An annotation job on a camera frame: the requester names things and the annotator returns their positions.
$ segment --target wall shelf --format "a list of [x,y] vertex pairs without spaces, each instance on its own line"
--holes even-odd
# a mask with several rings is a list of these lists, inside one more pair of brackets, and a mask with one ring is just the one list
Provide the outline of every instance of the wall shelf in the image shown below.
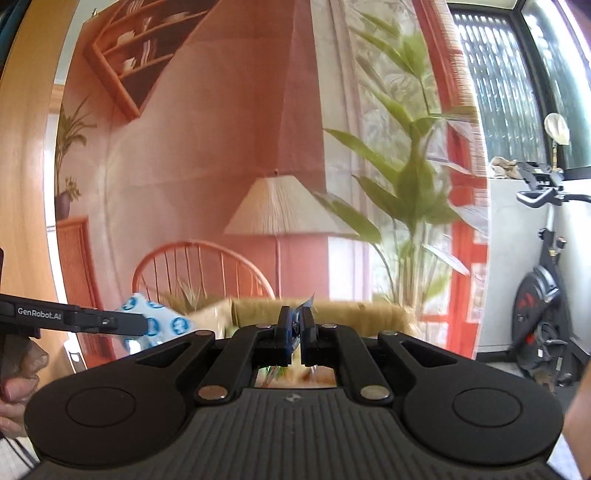
[[[94,73],[130,121],[141,115],[164,69],[218,0],[144,0],[128,14],[132,1],[121,2],[85,50]],[[165,21],[182,12],[188,14]],[[117,44],[128,32],[134,36]],[[124,72],[124,62],[133,58],[135,67]]]

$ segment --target finger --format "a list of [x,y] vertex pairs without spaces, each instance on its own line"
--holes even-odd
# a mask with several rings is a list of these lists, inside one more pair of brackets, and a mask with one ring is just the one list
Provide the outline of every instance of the finger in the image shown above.
[[9,378],[2,386],[2,398],[9,403],[16,403],[30,397],[39,384],[39,377]]
[[17,422],[7,419],[5,417],[0,417],[0,432],[2,432],[4,436],[8,438],[27,436],[27,432],[25,430],[24,425],[18,424]]
[[49,362],[47,352],[32,340],[29,343],[27,353],[21,361],[21,371],[25,377],[33,377],[39,370],[45,368]]
[[24,403],[6,403],[0,400],[0,417],[20,420],[24,414]]

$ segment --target yellow sofa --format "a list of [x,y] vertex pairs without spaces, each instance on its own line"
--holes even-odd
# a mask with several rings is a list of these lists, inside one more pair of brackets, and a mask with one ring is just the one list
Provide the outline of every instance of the yellow sofa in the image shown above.
[[[277,323],[283,305],[297,307],[305,300],[225,299],[190,315],[198,328],[213,330],[218,338],[229,336],[236,327],[256,323]],[[337,323],[353,327],[361,336],[377,336],[382,330],[396,330],[415,336],[414,314],[388,303],[316,300],[312,307],[316,323]]]

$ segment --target bike handlebar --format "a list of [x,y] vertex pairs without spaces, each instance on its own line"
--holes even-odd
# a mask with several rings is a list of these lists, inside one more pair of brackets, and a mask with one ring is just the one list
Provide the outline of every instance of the bike handlebar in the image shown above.
[[591,203],[591,196],[582,193],[560,193],[556,189],[547,189],[543,192],[523,190],[517,192],[517,200],[530,208],[540,208],[547,203],[562,205],[563,202]]
[[548,189],[544,192],[523,190],[517,192],[517,200],[530,208],[540,208],[546,205],[546,203],[549,203],[555,194],[556,191],[554,189]]

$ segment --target lampshade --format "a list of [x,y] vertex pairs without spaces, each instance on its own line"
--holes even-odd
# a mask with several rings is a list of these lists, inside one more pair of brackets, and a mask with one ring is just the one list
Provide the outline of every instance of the lampshade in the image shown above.
[[255,181],[224,233],[278,236],[354,232],[328,212],[297,178],[284,175]]

